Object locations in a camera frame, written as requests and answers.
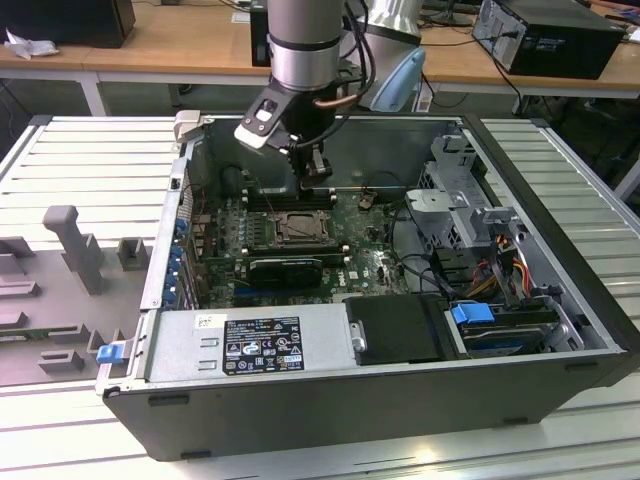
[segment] yellow cable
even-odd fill
[[[495,283],[495,281],[496,281],[496,277],[495,276],[491,277],[490,279],[486,280],[483,284],[479,285],[474,290],[469,292],[467,294],[467,297],[473,297],[473,296],[481,293],[482,291],[484,291],[487,288],[489,288],[493,283]]]

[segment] blue clip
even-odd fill
[[[169,273],[164,277],[164,284],[168,285],[169,287],[175,287],[177,283],[178,283],[178,277],[171,273]]]
[[[179,245],[171,245],[170,255],[176,258],[182,257],[182,247]]]
[[[461,323],[491,323],[496,319],[486,303],[460,303],[451,309],[457,325]]]
[[[176,218],[176,233],[184,234],[187,231],[187,221],[184,218]]]
[[[173,305],[176,301],[176,294],[171,290],[165,290],[162,292],[162,301],[167,305]]]
[[[169,265],[168,265],[168,270],[170,272],[177,272],[178,270],[180,270],[180,267],[182,265],[180,264],[180,262],[178,261],[177,258],[173,258],[173,257],[169,257]]]
[[[124,345],[103,345],[98,349],[96,362],[103,363],[124,363]]]

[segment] desktop computer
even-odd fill
[[[0,1],[0,38],[119,48],[135,21],[131,0]]]

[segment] motherboard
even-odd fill
[[[359,192],[327,191],[312,201],[248,193],[226,199],[201,216],[196,237],[203,307],[407,293],[389,251],[392,216],[388,205],[363,202]]]

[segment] table leg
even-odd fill
[[[180,108],[182,106],[182,100],[180,100],[178,85],[173,83],[169,84],[169,98],[171,99],[171,106],[173,108]]]
[[[98,76],[93,72],[86,72],[86,75],[83,75],[79,82],[84,92],[84,98],[87,100],[87,105],[89,105],[91,115],[94,117],[111,115],[109,106],[104,102],[102,94],[100,93]]]
[[[618,184],[614,193],[625,201],[633,193],[636,187],[640,184],[640,155],[638,161],[635,163],[629,173],[627,173],[622,181]]]
[[[520,107],[520,99],[516,98],[513,107],[511,108],[511,113],[513,115],[524,114],[524,112],[529,108],[529,101],[531,100],[531,96],[522,95],[522,107]]]

